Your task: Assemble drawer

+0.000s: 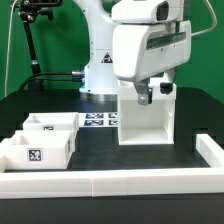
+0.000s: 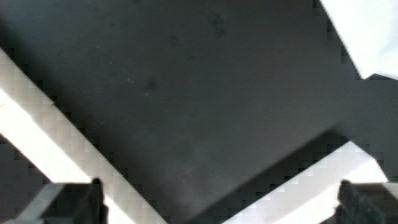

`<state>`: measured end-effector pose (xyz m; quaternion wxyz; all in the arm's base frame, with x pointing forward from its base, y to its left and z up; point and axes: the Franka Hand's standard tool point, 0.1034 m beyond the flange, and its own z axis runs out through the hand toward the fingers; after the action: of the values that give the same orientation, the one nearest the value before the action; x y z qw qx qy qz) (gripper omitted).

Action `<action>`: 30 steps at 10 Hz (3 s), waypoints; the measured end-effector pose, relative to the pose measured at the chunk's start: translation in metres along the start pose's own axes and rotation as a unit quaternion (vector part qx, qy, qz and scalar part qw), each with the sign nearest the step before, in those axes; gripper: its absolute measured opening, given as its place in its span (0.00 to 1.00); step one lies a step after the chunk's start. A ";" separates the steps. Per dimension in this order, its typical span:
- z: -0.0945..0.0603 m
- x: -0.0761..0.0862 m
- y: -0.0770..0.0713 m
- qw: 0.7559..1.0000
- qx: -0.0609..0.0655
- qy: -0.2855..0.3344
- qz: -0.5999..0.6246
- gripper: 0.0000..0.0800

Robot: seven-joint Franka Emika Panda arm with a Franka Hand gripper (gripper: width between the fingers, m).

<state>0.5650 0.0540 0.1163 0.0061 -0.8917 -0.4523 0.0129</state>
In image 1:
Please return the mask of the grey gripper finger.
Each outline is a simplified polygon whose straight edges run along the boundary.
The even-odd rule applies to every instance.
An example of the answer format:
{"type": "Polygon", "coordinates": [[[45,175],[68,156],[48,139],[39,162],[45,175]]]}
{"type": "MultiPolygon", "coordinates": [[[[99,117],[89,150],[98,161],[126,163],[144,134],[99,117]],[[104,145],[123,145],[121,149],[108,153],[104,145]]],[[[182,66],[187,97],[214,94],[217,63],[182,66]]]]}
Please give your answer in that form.
{"type": "Polygon", "coordinates": [[[148,105],[152,103],[152,89],[149,87],[149,79],[134,84],[138,94],[138,103],[140,105],[148,105]]]}

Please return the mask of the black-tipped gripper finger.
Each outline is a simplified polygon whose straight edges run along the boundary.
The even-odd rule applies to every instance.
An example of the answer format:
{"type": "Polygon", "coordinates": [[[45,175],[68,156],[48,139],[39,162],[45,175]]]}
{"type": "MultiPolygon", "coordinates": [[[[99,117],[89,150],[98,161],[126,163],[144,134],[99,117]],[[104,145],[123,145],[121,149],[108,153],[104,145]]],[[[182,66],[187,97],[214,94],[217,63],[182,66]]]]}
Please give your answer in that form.
{"type": "Polygon", "coordinates": [[[160,92],[170,94],[173,91],[173,82],[176,76],[176,69],[171,68],[164,72],[162,82],[160,83],[160,92]]]}

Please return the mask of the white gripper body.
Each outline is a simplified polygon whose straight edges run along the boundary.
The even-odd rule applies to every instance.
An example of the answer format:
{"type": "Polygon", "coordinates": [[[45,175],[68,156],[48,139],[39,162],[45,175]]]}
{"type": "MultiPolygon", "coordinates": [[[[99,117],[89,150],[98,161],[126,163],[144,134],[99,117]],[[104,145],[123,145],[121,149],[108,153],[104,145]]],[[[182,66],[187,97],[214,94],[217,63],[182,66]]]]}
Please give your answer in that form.
{"type": "Polygon", "coordinates": [[[191,54],[191,24],[177,33],[166,24],[118,25],[113,33],[113,70],[119,80],[139,82],[186,63],[191,54]]]}

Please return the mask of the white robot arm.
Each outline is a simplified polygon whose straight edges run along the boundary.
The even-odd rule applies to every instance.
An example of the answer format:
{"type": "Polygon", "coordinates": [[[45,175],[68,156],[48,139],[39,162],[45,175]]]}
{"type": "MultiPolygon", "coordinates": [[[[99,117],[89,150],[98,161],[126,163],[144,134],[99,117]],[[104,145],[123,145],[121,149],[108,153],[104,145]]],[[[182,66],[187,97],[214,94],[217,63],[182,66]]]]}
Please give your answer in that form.
{"type": "Polygon", "coordinates": [[[184,0],[73,0],[83,11],[90,59],[80,93],[98,100],[116,98],[119,83],[134,87],[141,105],[153,99],[150,79],[163,75],[160,91],[173,92],[176,67],[191,53],[191,23],[183,19],[184,0]]]}

